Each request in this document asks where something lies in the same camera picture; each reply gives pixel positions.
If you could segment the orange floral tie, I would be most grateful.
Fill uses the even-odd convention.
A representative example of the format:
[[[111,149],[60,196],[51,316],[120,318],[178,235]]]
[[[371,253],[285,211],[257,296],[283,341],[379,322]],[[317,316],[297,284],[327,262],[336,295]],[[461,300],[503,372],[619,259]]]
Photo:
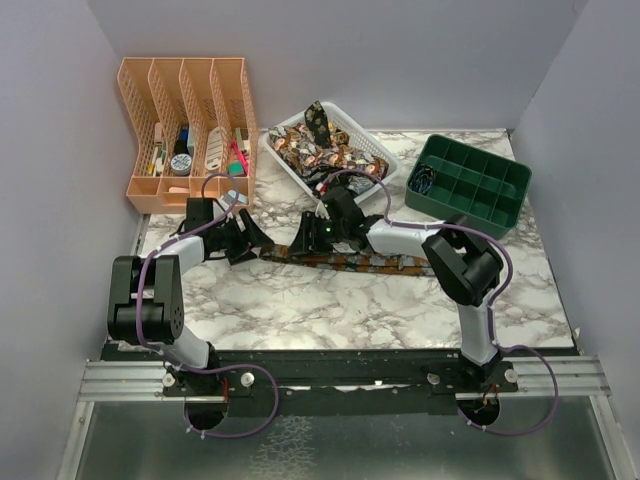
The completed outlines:
[[[427,260],[407,255],[373,255],[355,252],[331,252],[294,256],[288,247],[274,245],[260,250],[258,257],[280,264],[298,265],[321,270],[353,273],[401,275],[412,277],[434,277],[435,273]]]

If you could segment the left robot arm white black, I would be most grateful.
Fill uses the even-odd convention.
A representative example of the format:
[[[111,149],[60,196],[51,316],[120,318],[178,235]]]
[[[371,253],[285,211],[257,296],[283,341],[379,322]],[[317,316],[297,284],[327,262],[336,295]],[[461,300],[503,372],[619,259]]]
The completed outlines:
[[[107,329],[109,336],[141,346],[173,364],[173,374],[206,395],[220,385],[214,347],[185,326],[182,276],[212,259],[234,265],[272,247],[246,209],[231,214],[213,198],[187,201],[184,229],[146,257],[119,256],[112,265]]]

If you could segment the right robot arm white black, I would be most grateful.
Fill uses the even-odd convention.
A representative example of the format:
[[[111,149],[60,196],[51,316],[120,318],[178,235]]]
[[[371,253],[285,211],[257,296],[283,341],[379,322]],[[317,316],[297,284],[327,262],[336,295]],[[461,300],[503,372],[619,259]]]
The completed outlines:
[[[504,263],[491,238],[463,216],[432,224],[392,222],[366,215],[343,187],[331,189],[314,212],[305,211],[289,254],[325,254],[337,243],[357,253],[403,255],[428,262],[440,287],[456,303],[461,328],[461,383],[481,391],[496,376],[501,354],[492,312]]]

